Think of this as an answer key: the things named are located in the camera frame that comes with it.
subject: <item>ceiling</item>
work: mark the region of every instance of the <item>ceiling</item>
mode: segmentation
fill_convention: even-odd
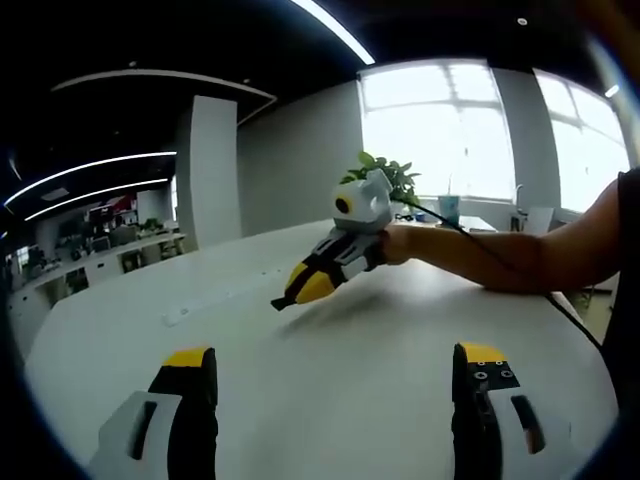
[[[66,168],[173,148],[178,122],[194,94],[237,101],[239,119],[265,104],[259,95],[178,78],[128,76],[52,91],[61,82],[127,69],[194,73],[278,97],[264,114],[351,80],[364,67],[329,30],[288,0],[11,3],[1,7],[2,200]],[[575,25],[561,12],[541,8],[539,1],[317,3],[369,50],[376,64],[483,57],[494,66],[536,66],[602,89]],[[527,18],[528,26],[518,25],[518,17]],[[40,196],[59,186],[77,196],[166,175],[173,164],[155,158],[99,168],[99,175],[87,170],[25,194],[16,203],[16,215],[0,212],[0,225],[18,228],[25,215],[41,208]]]

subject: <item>office desk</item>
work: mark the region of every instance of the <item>office desk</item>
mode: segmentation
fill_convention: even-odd
[[[27,357],[33,339],[57,302],[57,297],[66,296],[65,277],[68,273],[84,270],[89,288],[95,287],[101,282],[124,273],[121,266],[122,255],[151,245],[175,242],[184,237],[184,234],[175,233],[156,235],[103,252],[92,253],[76,262],[65,263],[13,292],[9,297],[9,318],[20,353],[24,358]]]
[[[63,445],[86,464],[100,426],[167,356],[211,345],[218,478],[451,478],[453,346],[471,341],[506,354],[587,458],[617,413],[614,392],[596,349],[540,297],[410,261],[275,311],[269,301],[331,226],[222,244],[59,302],[25,370]]]

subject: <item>blue cup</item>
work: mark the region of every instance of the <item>blue cup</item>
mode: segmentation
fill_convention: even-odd
[[[440,215],[452,224],[460,225],[460,197],[457,195],[441,195],[438,197]]]

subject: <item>window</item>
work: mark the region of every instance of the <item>window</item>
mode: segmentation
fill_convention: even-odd
[[[556,142],[561,206],[582,213],[629,169],[620,123],[604,98],[548,73],[536,77]]]
[[[178,219],[178,185],[175,175],[171,179],[171,215],[173,221]]]
[[[361,86],[365,150],[412,162],[418,195],[513,200],[511,142],[485,62],[381,67]]]
[[[18,267],[20,271],[29,263],[29,247],[22,247],[16,251],[18,257]]]

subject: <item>black cable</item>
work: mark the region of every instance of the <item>black cable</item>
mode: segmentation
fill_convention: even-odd
[[[418,205],[416,203],[408,202],[408,201],[405,201],[405,200],[393,200],[393,201],[397,201],[399,203],[404,203],[405,205],[407,205],[409,207],[416,208],[418,210],[423,211],[424,213],[428,213],[429,215],[437,218],[438,220],[440,220],[442,223],[444,223],[448,227],[453,228],[458,233],[461,233],[463,236],[467,237],[477,247],[479,247],[482,251],[484,251],[485,253],[487,253],[488,255],[493,257],[495,260],[497,260],[497,262],[500,265],[502,265],[504,268],[506,268],[507,270],[510,270],[510,271],[512,271],[514,273],[517,273],[518,275],[521,275],[521,276],[525,277],[528,281],[532,280],[529,275],[527,275],[525,272],[523,272],[520,269],[518,269],[511,262],[509,262],[509,261],[505,260],[504,258],[502,258],[498,253],[496,253],[493,250],[491,250],[489,247],[487,247],[484,243],[482,243],[476,237],[471,235],[469,232],[466,232],[464,229],[460,228],[459,225],[454,224],[453,222],[447,220],[443,216],[438,215],[437,213],[429,210],[428,208],[425,208],[425,207],[423,207],[421,205]],[[576,319],[571,314],[571,312],[569,312],[566,308],[564,308],[555,298],[553,298],[553,295],[551,295],[550,293],[544,294],[543,297],[546,298],[547,301],[556,308],[556,310],[558,310],[560,313],[562,313],[571,323],[573,323],[578,328],[578,330],[580,330],[589,339],[589,341],[596,347],[596,349],[599,352],[601,352],[600,343],[591,334],[591,332],[586,329],[586,327],[582,324],[582,322],[580,320]]]

